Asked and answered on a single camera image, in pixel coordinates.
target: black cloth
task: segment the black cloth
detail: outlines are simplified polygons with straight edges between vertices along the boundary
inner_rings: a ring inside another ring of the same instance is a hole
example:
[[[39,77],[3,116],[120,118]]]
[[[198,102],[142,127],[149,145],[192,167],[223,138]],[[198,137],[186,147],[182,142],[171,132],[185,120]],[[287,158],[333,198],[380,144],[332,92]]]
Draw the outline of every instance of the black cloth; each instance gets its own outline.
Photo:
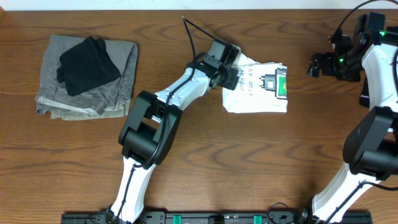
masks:
[[[369,100],[369,87],[368,87],[368,78],[365,78],[365,82],[363,83],[363,89],[361,96],[359,97],[359,104],[361,106],[365,106],[367,108],[370,107],[370,100]]]
[[[87,37],[60,57],[58,82],[65,82],[68,95],[76,96],[120,78],[118,68],[106,52],[105,41]]]

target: green clip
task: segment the green clip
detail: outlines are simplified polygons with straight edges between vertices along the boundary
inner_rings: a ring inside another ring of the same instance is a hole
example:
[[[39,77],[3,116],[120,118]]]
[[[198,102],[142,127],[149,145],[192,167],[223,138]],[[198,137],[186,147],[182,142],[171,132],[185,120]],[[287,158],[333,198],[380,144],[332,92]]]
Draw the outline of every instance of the green clip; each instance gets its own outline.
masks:
[[[254,219],[254,224],[262,224],[262,216],[255,215],[253,219]]]
[[[174,215],[173,216],[173,224],[181,224],[181,215]]]

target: folded gray towel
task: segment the folded gray towel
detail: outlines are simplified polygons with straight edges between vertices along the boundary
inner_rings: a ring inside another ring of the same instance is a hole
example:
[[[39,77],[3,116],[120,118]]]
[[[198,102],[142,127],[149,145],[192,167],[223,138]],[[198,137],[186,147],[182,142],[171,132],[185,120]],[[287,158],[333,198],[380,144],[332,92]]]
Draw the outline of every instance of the folded gray towel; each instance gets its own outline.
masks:
[[[37,113],[51,111],[51,118],[68,120],[120,117],[128,114],[134,84],[138,49],[132,42],[105,40],[106,51],[121,72],[121,78],[77,96],[69,96],[65,83],[57,81],[61,54],[84,38],[52,35],[44,53]]]

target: wood grain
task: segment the wood grain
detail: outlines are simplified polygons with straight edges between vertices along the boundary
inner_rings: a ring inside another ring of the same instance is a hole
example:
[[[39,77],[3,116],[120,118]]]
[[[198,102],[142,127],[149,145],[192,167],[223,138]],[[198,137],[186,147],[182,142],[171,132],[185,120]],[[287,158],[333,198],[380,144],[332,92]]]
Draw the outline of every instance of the wood grain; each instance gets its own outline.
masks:
[[[51,120],[35,113],[42,57],[52,34],[133,41],[139,46],[133,98],[174,82],[190,61],[184,15],[259,62],[288,66],[286,114],[230,114],[221,90],[185,111],[173,148],[151,178],[145,203],[170,211],[301,207],[342,163],[342,145],[368,112],[361,83],[305,75],[311,55],[330,51],[327,37],[348,11],[5,12],[0,17],[0,223],[60,223],[64,212],[113,203],[123,162],[125,118]],[[344,25],[351,35],[355,12]],[[397,11],[386,14],[397,24]],[[210,40],[193,30],[197,52]],[[391,177],[386,185],[398,185]],[[398,194],[371,189],[353,208],[375,223],[395,223]]]

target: black cable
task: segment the black cable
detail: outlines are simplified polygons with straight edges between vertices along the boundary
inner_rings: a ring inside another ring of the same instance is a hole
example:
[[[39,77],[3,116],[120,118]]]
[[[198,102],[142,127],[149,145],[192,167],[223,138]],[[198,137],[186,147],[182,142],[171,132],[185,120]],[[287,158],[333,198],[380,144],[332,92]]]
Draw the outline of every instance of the black cable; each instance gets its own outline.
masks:
[[[340,211],[341,208],[343,208],[348,201],[357,193],[357,191],[359,191],[364,185],[369,184],[372,185],[373,187],[377,187],[379,189],[382,190],[388,190],[388,191],[397,191],[398,187],[386,187],[383,185],[379,185],[379,184],[375,184],[372,182],[368,182],[368,181],[364,181],[358,184],[358,186],[345,198],[345,200],[343,201],[343,203],[341,203],[341,205],[339,207],[336,207],[335,211],[328,217],[328,219],[324,222],[324,224],[328,224],[330,223],[331,219],[338,213],[338,211]]]
[[[174,88],[172,91],[170,91],[169,95],[166,98],[166,102],[165,102],[165,108],[164,108],[164,115],[163,115],[163,123],[162,123],[162,130],[160,132],[160,137],[159,137],[159,141],[156,145],[155,151],[152,153],[152,155],[150,156],[150,158],[143,164],[141,165],[136,165],[134,164],[133,166],[135,168],[141,168],[146,166],[147,164],[151,163],[152,160],[154,159],[157,151],[159,151],[160,149],[160,145],[163,142],[163,137],[164,137],[164,133],[165,133],[165,129],[166,129],[166,123],[167,123],[167,115],[169,113],[169,101],[171,99],[171,97],[174,95],[174,93],[181,88],[182,86],[184,86],[187,82],[189,82],[192,78],[193,78],[193,74],[195,73],[195,63],[197,61],[197,59],[199,59],[200,57],[202,57],[204,54],[200,53],[199,55],[196,55],[195,53],[195,46],[193,44],[193,39],[192,39],[192,35],[191,32],[189,31],[189,28],[187,26],[187,23],[191,24],[192,26],[194,26],[195,28],[197,28],[198,30],[202,31],[203,33],[205,33],[206,35],[208,35],[209,37],[216,39],[215,37],[213,37],[211,34],[207,33],[206,31],[204,31],[203,29],[199,28],[198,26],[196,26],[194,23],[190,22],[188,19],[186,19],[185,17],[182,16],[182,22],[184,23],[185,29],[187,30],[187,34],[189,37],[189,41],[191,43],[191,47],[192,47],[192,54],[193,54],[193,63],[192,63],[192,73],[189,76],[188,79],[186,79],[184,82],[182,82],[181,84],[179,84],[179,86],[177,86],[176,88]]]
[[[211,37],[212,39],[214,39],[214,40],[216,39],[216,37],[214,37],[213,35],[207,33],[207,32],[204,31],[202,28],[196,26],[193,22],[189,21],[188,19],[185,19],[185,21],[186,21],[187,23],[191,24],[191,25],[192,25],[193,27],[195,27],[196,29],[202,31],[204,34],[206,34],[207,36]]]
[[[398,94],[398,75],[397,75],[397,59],[398,59],[398,50],[394,54],[392,58],[392,75],[394,76],[394,83],[396,85],[396,91]]]
[[[369,0],[369,1],[366,1],[366,2],[364,2],[364,3],[362,3],[362,4],[358,5],[358,6],[356,6],[353,10],[351,10],[351,11],[347,14],[346,17],[344,17],[344,19],[342,20],[342,22],[340,22],[340,25],[337,27],[337,29],[336,29],[336,31],[335,31],[335,33],[334,33],[333,35],[335,35],[335,34],[338,33],[338,31],[339,31],[339,29],[341,28],[341,26],[344,24],[344,22],[347,20],[347,18],[348,18],[354,11],[356,11],[357,9],[359,9],[360,7],[362,7],[362,6],[366,5],[366,4],[369,4],[369,3],[371,3],[371,2],[376,2],[376,1],[388,1],[388,2],[391,2],[391,3],[394,3],[394,4],[398,5],[398,2],[396,2],[395,0]]]
[[[122,204],[121,204],[121,206],[120,206],[120,208],[119,208],[118,215],[116,215],[116,219],[115,219],[115,220],[118,221],[118,222],[119,222],[119,216],[120,216],[120,213],[122,212],[124,203],[126,203],[127,191],[129,190],[129,186],[130,186],[132,174],[134,173],[135,170],[136,170],[136,169],[135,169],[134,166],[133,166],[133,167],[131,168],[131,171],[130,171],[129,180],[127,181],[127,184],[126,184],[126,189],[125,189],[125,191],[124,191],[124,196],[123,196]]]
[[[286,208],[288,208],[288,209],[289,209],[289,206],[287,206],[287,205],[286,205],[285,203],[283,203],[283,202],[277,202],[277,203],[271,205],[271,207],[268,209],[268,212],[267,212],[267,219],[268,219],[268,222],[272,222],[273,224],[278,224],[278,223],[276,223],[276,222],[274,221],[274,218],[273,218],[273,217],[270,218],[270,216],[271,216],[271,210],[272,210],[272,208],[273,208],[275,205],[285,205]]]

